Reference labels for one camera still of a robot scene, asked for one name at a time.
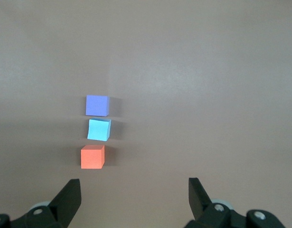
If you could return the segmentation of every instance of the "cube front face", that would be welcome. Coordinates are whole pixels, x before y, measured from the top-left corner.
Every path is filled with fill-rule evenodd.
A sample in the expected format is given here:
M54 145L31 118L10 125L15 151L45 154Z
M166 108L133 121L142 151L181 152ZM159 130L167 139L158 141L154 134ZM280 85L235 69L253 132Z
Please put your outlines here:
M104 145L86 145L81 149L82 169L101 169L104 165Z
M110 97L87 95L85 115L107 116L109 115Z
M89 120L88 139L107 141L110 137L111 120L93 118Z

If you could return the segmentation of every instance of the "cube top face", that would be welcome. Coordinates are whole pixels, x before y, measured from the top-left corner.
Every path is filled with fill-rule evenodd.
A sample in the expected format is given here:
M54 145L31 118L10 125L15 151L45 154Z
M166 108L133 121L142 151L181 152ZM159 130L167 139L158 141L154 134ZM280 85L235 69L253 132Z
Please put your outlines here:
M109 115L110 97L87 95L85 115L107 116Z
M104 145L86 145L81 149L82 169L101 169L104 165Z
M110 137L111 120L93 118L89 120L88 139L107 141Z

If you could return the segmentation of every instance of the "orange cube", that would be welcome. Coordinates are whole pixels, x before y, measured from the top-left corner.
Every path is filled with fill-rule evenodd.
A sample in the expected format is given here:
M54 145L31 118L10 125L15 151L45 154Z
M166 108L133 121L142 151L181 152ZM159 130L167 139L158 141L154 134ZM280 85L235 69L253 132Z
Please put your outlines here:
M104 165L104 145L86 145L81 149L82 169L101 169Z

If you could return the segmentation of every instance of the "light blue block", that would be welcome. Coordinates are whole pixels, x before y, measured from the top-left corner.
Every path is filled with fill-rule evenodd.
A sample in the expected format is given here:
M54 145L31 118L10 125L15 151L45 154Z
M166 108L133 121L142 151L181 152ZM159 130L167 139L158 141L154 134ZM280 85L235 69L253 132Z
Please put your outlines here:
M107 141L110 137L111 120L92 118L89 120L88 139Z

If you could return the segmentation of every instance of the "blue cube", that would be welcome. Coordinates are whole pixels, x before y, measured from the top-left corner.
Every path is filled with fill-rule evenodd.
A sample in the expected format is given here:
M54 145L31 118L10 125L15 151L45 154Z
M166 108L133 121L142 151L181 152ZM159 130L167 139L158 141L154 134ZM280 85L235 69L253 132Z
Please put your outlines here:
M107 116L109 114L110 97L87 95L85 115Z
M107 141L110 137L111 120L92 118L89 120L88 139Z

